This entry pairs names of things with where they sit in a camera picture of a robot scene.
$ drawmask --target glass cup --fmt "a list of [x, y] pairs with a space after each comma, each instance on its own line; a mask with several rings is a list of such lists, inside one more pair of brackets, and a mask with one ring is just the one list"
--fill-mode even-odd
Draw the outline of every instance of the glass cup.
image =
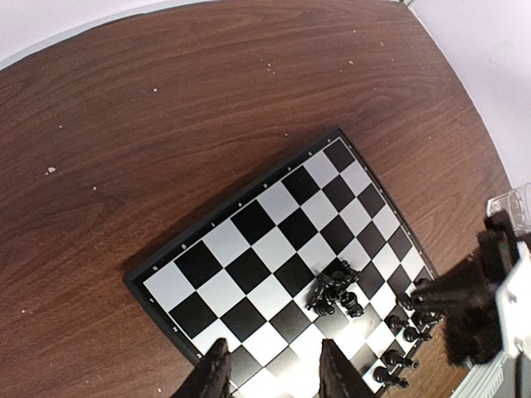
[[490, 199], [487, 202], [487, 216], [506, 210], [513, 223], [516, 235], [531, 231], [531, 183]]

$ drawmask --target white square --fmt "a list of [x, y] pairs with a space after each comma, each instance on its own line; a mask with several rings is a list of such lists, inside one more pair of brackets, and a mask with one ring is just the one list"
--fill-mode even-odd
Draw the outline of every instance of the white square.
[[368, 337], [367, 345], [373, 350], [376, 356], [381, 357], [394, 341], [395, 336], [389, 330], [389, 326], [382, 322]]
[[339, 349], [345, 354], [348, 360], [354, 358], [359, 351], [365, 339], [358, 332], [356, 325], [350, 323], [341, 333], [334, 339]]
[[373, 218], [373, 221], [385, 240], [389, 240], [400, 226], [400, 221], [390, 206], [384, 206]]
[[368, 306], [370, 300], [367, 298], [367, 296], [358, 284], [351, 284], [347, 287], [347, 291], [356, 294], [356, 296], [358, 297], [358, 304], [361, 305], [363, 308]]
[[371, 178], [359, 162], [354, 162], [341, 172], [341, 177], [347, 183], [348, 187], [354, 192], [354, 195], [359, 195], [365, 188], [371, 184]]
[[314, 236], [299, 249], [299, 256], [315, 275], [320, 274], [335, 259], [334, 251], [321, 234]]
[[357, 198], [351, 201], [340, 214], [355, 236], [358, 236], [371, 222], [371, 216]]
[[304, 315], [306, 315], [310, 322], [313, 322], [319, 317], [319, 315], [317, 315], [317, 313], [315, 313], [313, 309], [306, 308], [306, 306], [308, 305], [308, 300], [311, 297], [312, 292], [314, 291], [314, 287], [315, 282], [312, 281], [293, 298], [295, 304], [299, 306], [301, 311], [304, 313]]
[[173, 262], [150, 276], [144, 281], [144, 286], [167, 313], [195, 291]]
[[252, 248], [271, 272], [277, 271], [295, 254], [295, 249], [278, 227], [265, 234]]
[[315, 182], [317, 182], [319, 188], [325, 187], [326, 184], [339, 175], [338, 169], [330, 162], [324, 152], [316, 153], [306, 161], [304, 167]]
[[311, 324], [290, 344], [290, 347], [308, 366], [319, 367], [321, 348], [325, 338], [323, 333]]
[[202, 238], [202, 241], [223, 267], [227, 267], [244, 251], [249, 249], [249, 243], [246, 238], [243, 237], [231, 220], [222, 222], [208, 232]]
[[282, 182], [277, 182], [258, 196], [258, 202], [276, 225], [299, 208]]
[[397, 296], [393, 293], [387, 283], [374, 294], [371, 305], [379, 315], [380, 319], [385, 319], [397, 305]]
[[419, 273], [422, 271], [425, 263], [421, 255], [418, 254], [417, 249], [413, 246], [402, 260], [402, 267], [406, 271], [410, 280], [415, 280]]
[[288, 347], [288, 343], [270, 323], [266, 323], [245, 340], [243, 347], [265, 366]]
[[325, 228], [338, 215], [334, 205], [324, 195], [323, 191], [317, 192], [305, 204], [301, 206], [302, 211], [307, 215], [317, 231]]
[[286, 372], [279, 382], [293, 398], [309, 398], [319, 391], [319, 372], [302, 364]]
[[266, 320], [271, 320], [291, 301], [290, 294], [274, 275], [268, 276], [247, 295]]
[[197, 290], [197, 293], [218, 317], [224, 315], [245, 297], [243, 291], [224, 269], [211, 277]]
[[357, 239], [350, 242], [338, 256], [341, 260], [348, 261], [350, 266], [357, 270], [363, 271], [371, 258]]
[[271, 375], [267, 369], [262, 369], [256, 373], [246, 384], [238, 390], [247, 397], [256, 398], [271, 398], [280, 396], [284, 391], [276, 377]]
[[378, 390], [380, 390], [380, 388], [383, 387], [383, 384], [382, 383], [378, 383], [376, 380], [374, 380], [374, 370], [377, 368], [377, 367], [385, 367], [385, 365], [383, 364], [382, 361], [380, 361], [379, 359], [374, 363], [373, 367], [371, 367], [369, 369], [369, 371], [367, 373], [365, 373], [365, 375], [363, 375], [363, 380], [365, 381], [365, 383], [367, 384], [368, 388], [371, 389], [371, 391], [373, 393], [377, 393]]
[[400, 265], [400, 260], [398, 259], [395, 252], [392, 251], [391, 246], [386, 244], [380, 250], [380, 252], [374, 257], [373, 264], [382, 275], [385, 280], [391, 278], [391, 275], [397, 270]]
[[233, 352], [240, 346], [240, 341], [234, 336], [234, 334], [232, 334], [229, 328], [225, 326], [225, 323], [223, 323], [221, 319], [218, 319], [208, 328], [200, 332], [192, 339], [192, 343], [203, 355], [205, 355], [210, 347], [212, 347], [212, 344], [221, 337], [227, 340], [230, 352]]

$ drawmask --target black pawn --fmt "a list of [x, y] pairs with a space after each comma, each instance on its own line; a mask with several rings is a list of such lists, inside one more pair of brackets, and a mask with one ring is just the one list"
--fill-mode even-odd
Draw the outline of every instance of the black pawn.
[[402, 308], [406, 309], [407, 311], [413, 311], [413, 300], [411, 297], [409, 297], [407, 294], [404, 294], [397, 300], [398, 305], [400, 305]]
[[387, 351], [385, 354], [383, 354], [382, 359], [386, 365], [390, 365], [390, 366], [400, 365], [400, 366], [407, 367], [413, 370], [418, 369], [420, 365], [419, 361], [413, 361], [409, 358], [405, 358], [397, 350]]
[[398, 388], [408, 388], [409, 383], [406, 379], [398, 376], [392, 376], [385, 367], [377, 367], [373, 374], [374, 380], [378, 383], [388, 384], [390, 386], [397, 386]]
[[414, 313], [412, 321], [418, 326], [433, 326], [442, 322], [442, 317], [432, 317], [429, 313]]
[[351, 318], [359, 318], [363, 315], [363, 307], [358, 303], [358, 297], [352, 292], [347, 292], [341, 298], [341, 305], [347, 310]]
[[335, 308], [328, 304], [326, 301], [321, 301], [315, 307], [315, 312], [321, 317], [326, 315], [334, 315]]
[[397, 315], [391, 315], [389, 318], [387, 318], [387, 325], [391, 330], [397, 332], [403, 328], [407, 328], [409, 326], [409, 322], [402, 321]]
[[415, 328], [405, 328], [404, 338], [407, 342], [415, 342], [421, 340], [422, 342], [429, 342], [431, 340], [430, 333], [419, 333]]

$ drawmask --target white robot part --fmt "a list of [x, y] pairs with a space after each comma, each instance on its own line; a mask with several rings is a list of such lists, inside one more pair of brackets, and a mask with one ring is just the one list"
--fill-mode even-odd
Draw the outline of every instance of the white robot part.
[[520, 261], [496, 292], [504, 352], [512, 358], [531, 358], [531, 254], [518, 243]]

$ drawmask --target wood grain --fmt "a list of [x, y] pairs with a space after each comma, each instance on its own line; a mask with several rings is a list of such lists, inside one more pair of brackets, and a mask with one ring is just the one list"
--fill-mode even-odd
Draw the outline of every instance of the wood grain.
[[[2, 397], [169, 396], [191, 366], [122, 277], [336, 124], [440, 272], [509, 189], [465, 90], [398, 3], [241, 0], [123, 20], [2, 71], [0, 104]], [[397, 396], [450, 394], [464, 374], [441, 347]]]

